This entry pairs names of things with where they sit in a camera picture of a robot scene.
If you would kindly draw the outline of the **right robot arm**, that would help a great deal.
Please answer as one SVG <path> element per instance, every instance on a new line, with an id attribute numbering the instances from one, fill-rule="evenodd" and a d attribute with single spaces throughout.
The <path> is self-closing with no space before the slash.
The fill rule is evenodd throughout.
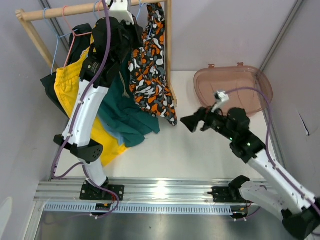
<path id="1" fill-rule="evenodd" d="M 266 144 L 250 131 L 250 118 L 244 109 L 234 107 L 222 115 L 219 109 L 201 107 L 180 121 L 192 133 L 203 122 L 202 132 L 212 129 L 228 139 L 232 153 L 256 170 L 272 188 L 268 191 L 241 175 L 230 183 L 228 196 L 232 201 L 244 199 L 257 204 L 278 218 L 297 240 L 306 239 L 320 226 L 320 199 L 271 157 Z"/>

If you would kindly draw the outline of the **camouflage patterned shorts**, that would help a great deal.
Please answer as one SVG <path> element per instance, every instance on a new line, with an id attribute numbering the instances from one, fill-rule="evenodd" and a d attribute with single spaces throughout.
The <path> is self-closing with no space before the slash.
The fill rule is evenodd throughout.
<path id="1" fill-rule="evenodd" d="M 142 46 L 132 50 L 128 62 L 129 90 L 142 111 L 176 126 L 178 118 L 165 69 L 165 12 L 159 2 L 148 4 L 147 12 Z"/>

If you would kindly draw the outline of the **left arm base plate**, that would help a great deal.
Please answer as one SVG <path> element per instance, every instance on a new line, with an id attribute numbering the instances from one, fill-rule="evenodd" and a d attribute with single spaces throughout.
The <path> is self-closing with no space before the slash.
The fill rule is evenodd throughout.
<path id="1" fill-rule="evenodd" d="M 107 189 L 114 192 L 118 195 L 120 201 L 124 198 L 125 186 L 119 184 L 109 184 Z M 110 193 L 107 193 L 104 190 L 98 189 L 91 185 L 90 183 L 83 184 L 81 187 L 80 200 L 88 200 L 88 201 L 111 201 L 116 200 L 115 197 L 112 197 Z"/>

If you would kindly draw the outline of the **dark green shorts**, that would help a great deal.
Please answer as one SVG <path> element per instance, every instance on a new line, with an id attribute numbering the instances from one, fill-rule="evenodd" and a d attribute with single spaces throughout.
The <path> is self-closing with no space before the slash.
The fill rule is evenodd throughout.
<path id="1" fill-rule="evenodd" d="M 127 148 L 141 144 L 150 133 L 158 134 L 160 124 L 158 118 L 142 111 L 135 103 L 129 89 L 130 72 L 128 54 L 100 104 L 97 116 L 103 119 L 111 128 L 119 131 Z"/>

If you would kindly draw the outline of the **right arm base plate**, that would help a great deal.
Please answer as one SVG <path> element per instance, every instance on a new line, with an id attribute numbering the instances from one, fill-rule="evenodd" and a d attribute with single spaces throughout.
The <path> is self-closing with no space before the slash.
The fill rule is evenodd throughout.
<path id="1" fill-rule="evenodd" d="M 240 203 L 242 201 L 239 193 L 227 186 L 213 186 L 207 194 L 212 196 L 215 203 Z"/>

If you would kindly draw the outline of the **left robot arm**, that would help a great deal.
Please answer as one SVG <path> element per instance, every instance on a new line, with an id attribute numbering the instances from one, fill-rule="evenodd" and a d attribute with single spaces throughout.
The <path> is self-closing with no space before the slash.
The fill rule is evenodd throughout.
<path id="1" fill-rule="evenodd" d="M 99 107 L 107 95 L 121 65 L 135 47 L 142 46 L 143 28 L 114 17 L 102 18 L 92 30 L 93 42 L 81 65 L 77 98 L 62 134 L 54 137 L 61 149 L 67 149 L 84 167 L 91 194 L 97 200 L 108 196 L 101 162 L 103 145 L 92 139 L 91 132 Z"/>

